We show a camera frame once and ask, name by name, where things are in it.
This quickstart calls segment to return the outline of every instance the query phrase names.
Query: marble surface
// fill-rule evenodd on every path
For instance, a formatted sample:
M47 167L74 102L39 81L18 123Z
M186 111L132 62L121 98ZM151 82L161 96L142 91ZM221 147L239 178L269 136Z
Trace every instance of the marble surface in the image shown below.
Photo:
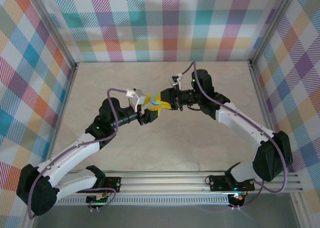
M109 88L137 88L156 94L169 88L169 78L183 72L190 62L81 63L52 154L74 142L92 123ZM254 85L245 61L197 62L206 69L215 90L242 112L263 124ZM191 70L182 89L191 88ZM112 96L127 107L122 93ZM96 165L101 170L226 170L255 156L249 144L223 124L201 111L161 111L153 123L134 121L119 128L117 136L76 169Z

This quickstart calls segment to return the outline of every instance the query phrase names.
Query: checkered fabric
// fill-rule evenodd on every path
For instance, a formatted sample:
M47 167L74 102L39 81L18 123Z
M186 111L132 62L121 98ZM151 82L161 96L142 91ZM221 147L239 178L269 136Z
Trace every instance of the checkered fabric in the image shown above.
M280 0L43 0L79 62L247 60Z
M320 0L293 0L258 61L276 130L285 131L320 226Z
M0 228L26 211L20 172L46 157L71 73L30 0L0 0Z

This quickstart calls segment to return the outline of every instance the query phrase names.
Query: floor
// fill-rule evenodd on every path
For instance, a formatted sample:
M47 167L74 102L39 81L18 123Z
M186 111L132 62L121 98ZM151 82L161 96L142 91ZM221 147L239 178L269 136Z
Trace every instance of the floor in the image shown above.
M169 78L184 71L189 62L81 63L65 110L53 154L74 142L98 115L108 88L137 88L156 94L169 88ZM242 112L263 124L255 88L245 61L198 62L212 76L215 90L228 97ZM191 72L182 89L191 88ZM112 96L127 107L122 93ZM96 165L101 170L226 170L253 159L248 144L223 124L201 111L162 110L153 123L121 126L117 136L76 169Z

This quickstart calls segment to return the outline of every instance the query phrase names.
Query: plaid wallpaper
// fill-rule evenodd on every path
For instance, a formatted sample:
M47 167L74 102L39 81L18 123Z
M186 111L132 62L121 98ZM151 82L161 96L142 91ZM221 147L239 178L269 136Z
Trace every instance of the plaid wallpaper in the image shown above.
M0 228L26 211L20 171L46 157L71 73L30 0L0 0Z
M247 60L280 0L43 0L79 62Z
M277 130L289 134L299 174L320 227L320 0L293 0L258 61Z

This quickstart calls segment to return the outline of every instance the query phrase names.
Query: plaid wall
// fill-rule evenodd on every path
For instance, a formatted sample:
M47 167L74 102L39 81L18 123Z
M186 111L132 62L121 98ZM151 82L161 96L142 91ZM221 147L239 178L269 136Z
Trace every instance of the plaid wall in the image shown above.
M30 0L0 0L0 228L26 211L20 172L46 157L71 73Z
M247 60L280 0L43 0L79 62Z
M258 61L276 130L285 131L320 226L320 0L293 0Z

